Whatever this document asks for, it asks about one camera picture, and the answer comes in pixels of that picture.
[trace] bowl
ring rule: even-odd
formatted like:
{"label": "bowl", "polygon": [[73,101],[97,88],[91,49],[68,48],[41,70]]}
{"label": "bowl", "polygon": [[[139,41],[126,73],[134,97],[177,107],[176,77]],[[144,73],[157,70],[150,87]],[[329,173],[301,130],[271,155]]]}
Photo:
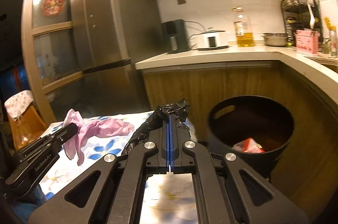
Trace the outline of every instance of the bowl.
{"label": "bowl", "polygon": [[285,47],[288,43],[288,35],[286,33],[264,33],[264,43],[271,47]]}

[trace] sink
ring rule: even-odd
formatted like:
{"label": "sink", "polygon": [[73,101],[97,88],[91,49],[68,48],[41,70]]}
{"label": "sink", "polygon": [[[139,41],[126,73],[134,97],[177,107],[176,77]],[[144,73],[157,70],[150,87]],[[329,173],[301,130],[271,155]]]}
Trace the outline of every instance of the sink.
{"label": "sink", "polygon": [[307,57],[331,70],[338,73],[338,60],[335,58],[326,58],[326,57]]}

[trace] triangular cutout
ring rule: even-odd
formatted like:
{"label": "triangular cutout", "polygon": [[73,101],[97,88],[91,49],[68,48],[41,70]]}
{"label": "triangular cutout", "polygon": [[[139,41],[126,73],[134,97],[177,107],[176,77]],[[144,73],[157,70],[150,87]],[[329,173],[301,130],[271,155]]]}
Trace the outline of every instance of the triangular cutout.
{"label": "triangular cutout", "polygon": [[272,200],[272,194],[249,175],[249,173],[244,170],[240,170],[239,173],[255,206],[261,206]]}
{"label": "triangular cutout", "polygon": [[65,195],[65,200],[79,208],[84,208],[100,174],[100,171],[95,171],[87,176]]}

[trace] trash can handle hole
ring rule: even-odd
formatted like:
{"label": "trash can handle hole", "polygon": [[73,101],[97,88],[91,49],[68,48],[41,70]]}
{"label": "trash can handle hole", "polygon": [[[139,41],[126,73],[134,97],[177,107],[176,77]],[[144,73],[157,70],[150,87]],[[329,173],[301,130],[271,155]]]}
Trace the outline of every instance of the trash can handle hole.
{"label": "trash can handle hole", "polygon": [[219,111],[216,111],[215,114],[214,114],[214,119],[218,119],[220,118],[221,116],[229,113],[229,112],[232,112],[235,110],[235,106],[234,105],[230,105],[230,106],[227,106],[225,108],[222,108],[220,109]]}

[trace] orange chair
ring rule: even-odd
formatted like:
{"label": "orange chair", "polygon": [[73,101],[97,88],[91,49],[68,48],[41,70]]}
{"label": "orange chair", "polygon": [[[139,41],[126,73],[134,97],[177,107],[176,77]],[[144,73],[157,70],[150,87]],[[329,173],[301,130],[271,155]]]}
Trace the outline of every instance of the orange chair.
{"label": "orange chair", "polygon": [[17,120],[8,114],[15,150],[19,150],[38,139],[47,129],[35,107],[31,104]]}

